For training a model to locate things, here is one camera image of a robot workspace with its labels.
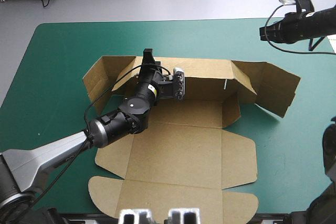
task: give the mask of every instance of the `green mat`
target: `green mat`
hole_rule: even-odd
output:
[[[231,190],[255,194],[258,212],[306,209],[329,184],[321,140],[336,115],[336,57],[276,51],[259,41],[264,23],[265,19],[231,19],[42,24],[0,109],[0,151],[36,148],[84,128],[89,99],[82,77],[102,55],[142,55],[144,48],[153,48],[154,55],[163,57],[269,61],[302,79],[284,119],[256,105],[241,106],[241,119],[228,130],[256,142],[258,180]],[[306,51],[308,42],[284,47]],[[325,40],[317,50],[332,48]],[[95,154],[89,150],[80,155],[38,206],[98,212],[87,182],[95,175],[115,176],[95,165]]]

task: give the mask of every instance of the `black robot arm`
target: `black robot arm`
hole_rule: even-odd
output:
[[[159,99],[183,97],[183,70],[174,68],[173,75],[163,74],[152,49],[145,49],[134,94],[115,111],[90,121],[88,129],[34,150],[0,153],[0,223],[25,211],[35,195],[44,191],[55,168],[93,146],[103,148],[128,134],[141,133]]]

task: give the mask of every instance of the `cardboard box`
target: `cardboard box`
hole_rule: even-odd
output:
[[[89,192],[105,214],[124,208],[149,208],[163,223],[170,208],[199,208],[202,223],[247,223],[258,208],[252,194],[222,191],[257,179],[253,140],[222,128],[240,117],[239,103],[255,103],[283,117],[299,77],[267,62],[160,58],[186,76],[185,101],[161,100],[149,128],[100,149],[97,165],[124,180],[93,177]],[[84,76],[91,100],[142,57],[104,56]],[[131,93],[139,70],[114,87]],[[96,104],[100,113],[111,94]]]

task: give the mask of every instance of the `cardboard box lid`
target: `cardboard box lid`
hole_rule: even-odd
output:
[[[109,216],[118,218],[121,209],[149,208],[159,223],[171,208],[196,207],[201,223],[246,224],[258,208],[253,194],[104,177],[91,178],[89,192],[94,204]]]
[[[98,150],[96,163],[125,180],[92,178],[93,202],[114,217],[121,208],[140,207],[163,220],[169,208],[200,207],[203,223],[246,223],[258,207],[256,197],[222,189],[257,179],[255,143],[222,127],[240,117],[240,102],[284,116],[300,78],[266,62],[155,59],[168,69],[184,69],[186,100],[161,100],[151,110],[146,131]],[[83,78],[90,99],[141,61],[135,56],[99,59]],[[114,93],[132,90],[138,72],[115,86]],[[96,104],[98,112],[110,95]]]
[[[300,78],[267,62],[242,62],[218,59],[165,58],[156,57],[161,65],[172,70],[183,68],[186,76],[186,100],[220,101],[237,93],[240,103],[256,103],[259,106],[283,117],[295,96]],[[138,56],[103,56],[83,78],[91,101],[119,77],[140,65]],[[113,89],[124,93],[135,85],[139,68],[131,72]],[[96,103],[98,113],[106,105],[110,94]],[[231,108],[234,115],[239,107]]]

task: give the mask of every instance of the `white label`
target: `white label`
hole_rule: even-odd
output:
[[[153,87],[152,85],[149,84],[149,85],[148,85],[148,89],[151,90],[151,91],[154,93],[155,98],[156,98],[157,92],[156,92],[155,87]]]
[[[306,18],[309,18],[309,17],[311,17],[311,16],[313,16],[314,15],[314,13],[308,13],[307,15],[306,15]]]

